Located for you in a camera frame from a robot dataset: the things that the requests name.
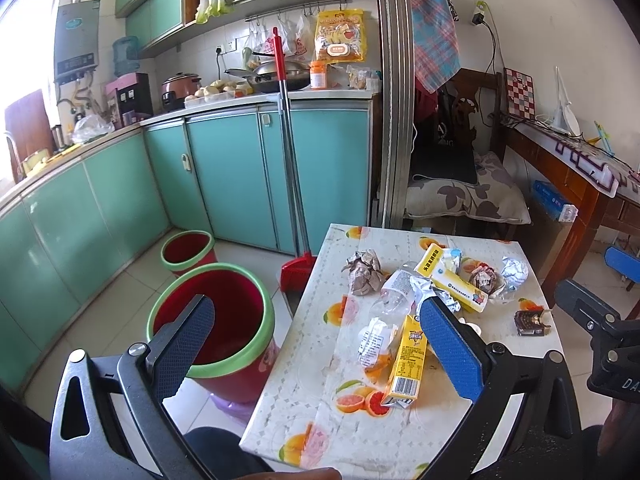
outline hand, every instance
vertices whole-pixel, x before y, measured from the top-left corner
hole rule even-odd
[[[237,480],[342,480],[342,475],[333,467],[325,467],[301,473],[258,473]]]

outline yellow package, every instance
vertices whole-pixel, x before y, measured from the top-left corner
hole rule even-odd
[[[407,408],[418,398],[426,349],[427,338],[417,316],[405,317],[400,348],[386,384],[382,406]]]
[[[316,25],[316,59],[326,63],[364,61],[367,37],[362,9],[324,10]]]
[[[439,245],[431,244],[415,270],[430,278],[438,288],[446,290],[468,311],[482,312],[489,299],[488,295],[460,278],[455,272],[446,269],[442,254]]]

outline orange bottle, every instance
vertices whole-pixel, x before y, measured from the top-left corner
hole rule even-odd
[[[309,63],[311,88],[313,90],[326,89],[326,63],[324,61],[312,61]]]

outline floral cushion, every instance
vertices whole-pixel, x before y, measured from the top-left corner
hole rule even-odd
[[[478,184],[472,186],[457,180],[429,179],[410,182],[405,210],[409,218],[460,216],[530,224],[524,197],[493,152],[474,154]]]

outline red mop handle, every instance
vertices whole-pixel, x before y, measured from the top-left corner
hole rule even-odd
[[[273,47],[276,51],[276,72],[278,81],[286,81],[287,74],[284,70],[284,54],[282,53],[282,38],[278,35],[278,27],[273,27]]]

